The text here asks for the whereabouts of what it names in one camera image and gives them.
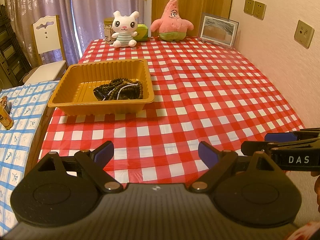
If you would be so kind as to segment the black folding rack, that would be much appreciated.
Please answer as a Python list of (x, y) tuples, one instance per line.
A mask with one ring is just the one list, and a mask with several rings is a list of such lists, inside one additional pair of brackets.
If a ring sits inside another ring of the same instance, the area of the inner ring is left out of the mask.
[(3, 4), (1, 4), (1, 70), (13, 86), (23, 85), (23, 78), (31, 70)]

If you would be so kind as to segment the red checkered tablecloth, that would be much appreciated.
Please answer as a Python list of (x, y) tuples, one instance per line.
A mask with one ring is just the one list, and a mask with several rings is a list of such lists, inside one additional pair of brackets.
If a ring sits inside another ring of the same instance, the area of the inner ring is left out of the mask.
[(245, 140), (303, 128), (274, 85), (235, 50), (194, 38), (151, 38), (135, 48), (92, 41), (81, 62), (147, 60), (155, 100), (136, 114), (67, 116), (53, 113), (40, 154), (61, 156), (114, 143), (106, 172), (121, 183), (189, 183), (206, 170), (201, 141), (240, 150)]

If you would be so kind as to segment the silver picture frame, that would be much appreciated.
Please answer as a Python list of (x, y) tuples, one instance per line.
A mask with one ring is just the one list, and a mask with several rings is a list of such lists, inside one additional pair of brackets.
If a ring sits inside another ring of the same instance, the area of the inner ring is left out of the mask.
[(198, 39), (219, 46), (233, 48), (238, 27), (239, 23), (234, 20), (203, 13)]

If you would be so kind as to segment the yellow plastic tray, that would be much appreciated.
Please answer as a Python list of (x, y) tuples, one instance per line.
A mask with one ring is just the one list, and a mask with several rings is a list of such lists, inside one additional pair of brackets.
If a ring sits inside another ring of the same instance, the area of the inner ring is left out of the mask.
[[(94, 89), (119, 78), (139, 82), (141, 99), (99, 100)], [(54, 90), (49, 107), (57, 107), (67, 115), (137, 113), (154, 102), (151, 76), (145, 59), (127, 59), (74, 64), (67, 69)]]

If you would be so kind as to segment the snack cup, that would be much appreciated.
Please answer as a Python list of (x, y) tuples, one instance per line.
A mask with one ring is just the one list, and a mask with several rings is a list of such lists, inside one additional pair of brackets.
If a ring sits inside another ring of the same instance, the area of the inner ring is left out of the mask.
[(11, 103), (8, 101), (8, 97), (7, 97), (7, 96), (1, 97), (0, 104), (1, 104), (1, 106), (4, 108), (4, 110), (5, 110), (8, 114), (10, 114), (10, 111), (11, 111)]

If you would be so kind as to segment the dark beaded jewelry pile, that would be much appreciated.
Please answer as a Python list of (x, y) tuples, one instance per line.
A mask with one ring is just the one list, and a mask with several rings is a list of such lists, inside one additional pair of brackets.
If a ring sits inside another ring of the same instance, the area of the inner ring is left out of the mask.
[(143, 86), (138, 80), (117, 78), (108, 84), (96, 87), (93, 89), (93, 94), (99, 101), (136, 100), (143, 98)]

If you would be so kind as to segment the white bunny plush toy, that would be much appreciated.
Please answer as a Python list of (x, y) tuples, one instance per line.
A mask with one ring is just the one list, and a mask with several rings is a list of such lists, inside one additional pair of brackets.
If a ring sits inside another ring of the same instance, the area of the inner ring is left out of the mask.
[(137, 36), (137, 21), (139, 17), (139, 12), (134, 11), (129, 16), (122, 16), (119, 11), (113, 13), (114, 20), (112, 23), (112, 38), (115, 39), (112, 46), (114, 48), (120, 47), (134, 47), (137, 44), (137, 41), (134, 39)]

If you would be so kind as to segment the wall socket plate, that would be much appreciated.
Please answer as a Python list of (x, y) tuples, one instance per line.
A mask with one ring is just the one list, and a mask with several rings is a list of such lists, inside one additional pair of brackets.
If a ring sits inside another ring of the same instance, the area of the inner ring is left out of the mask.
[(313, 27), (299, 20), (294, 34), (294, 39), (304, 48), (308, 49), (310, 47), (314, 31)]

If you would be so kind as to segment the purple curtain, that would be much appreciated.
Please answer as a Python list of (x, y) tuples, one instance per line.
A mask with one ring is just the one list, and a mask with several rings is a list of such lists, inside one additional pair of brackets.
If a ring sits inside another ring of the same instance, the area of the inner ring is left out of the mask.
[(129, 15), (138, 11), (144, 20), (144, 0), (3, 0), (11, 25), (32, 67), (39, 65), (31, 25), (44, 16), (60, 18), (68, 64), (77, 63), (89, 43), (104, 38), (104, 19), (115, 11)]

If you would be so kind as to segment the pink starfish plush toy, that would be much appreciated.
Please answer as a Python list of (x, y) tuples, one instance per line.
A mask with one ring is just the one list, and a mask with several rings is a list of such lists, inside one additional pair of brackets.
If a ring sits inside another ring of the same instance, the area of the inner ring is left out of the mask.
[(160, 39), (169, 42), (183, 40), (187, 31), (193, 29), (194, 25), (190, 21), (180, 17), (178, 0), (170, 0), (161, 18), (154, 20), (150, 26), (152, 33), (157, 31)]

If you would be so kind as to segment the blue checkered tablecloth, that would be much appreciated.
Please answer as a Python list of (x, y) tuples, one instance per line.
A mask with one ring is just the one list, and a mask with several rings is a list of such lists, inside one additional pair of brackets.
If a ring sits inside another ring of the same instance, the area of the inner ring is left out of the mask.
[(36, 131), (57, 81), (46, 81), (1, 91), (7, 96), (10, 117), (14, 124), (10, 130), (1, 126), (1, 235), (17, 224), (10, 204), (12, 191), (23, 179)]

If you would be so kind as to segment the jar of nuts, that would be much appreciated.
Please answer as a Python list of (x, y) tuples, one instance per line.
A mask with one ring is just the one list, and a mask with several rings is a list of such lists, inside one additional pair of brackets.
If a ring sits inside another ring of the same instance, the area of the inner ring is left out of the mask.
[(104, 19), (104, 35), (105, 35), (105, 42), (107, 44), (112, 44), (114, 42), (114, 38), (112, 37), (112, 34), (114, 33), (112, 29), (112, 23), (114, 18), (108, 17)]

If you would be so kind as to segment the orange juice bottle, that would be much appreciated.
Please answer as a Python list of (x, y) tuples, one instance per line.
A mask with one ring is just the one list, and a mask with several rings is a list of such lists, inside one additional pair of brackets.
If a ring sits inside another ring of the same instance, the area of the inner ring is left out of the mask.
[(6, 130), (10, 130), (14, 125), (14, 121), (2, 105), (0, 105), (0, 122)]

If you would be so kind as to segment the white wooden chair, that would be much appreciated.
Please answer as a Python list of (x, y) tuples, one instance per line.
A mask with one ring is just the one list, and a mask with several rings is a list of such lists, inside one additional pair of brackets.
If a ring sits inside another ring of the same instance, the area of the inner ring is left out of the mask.
[[(25, 84), (34, 84), (60, 79), (68, 68), (63, 46), (59, 16), (44, 16), (31, 25), (38, 67), (32, 69), (25, 77)], [(59, 50), (62, 60), (44, 64), (41, 55)]]

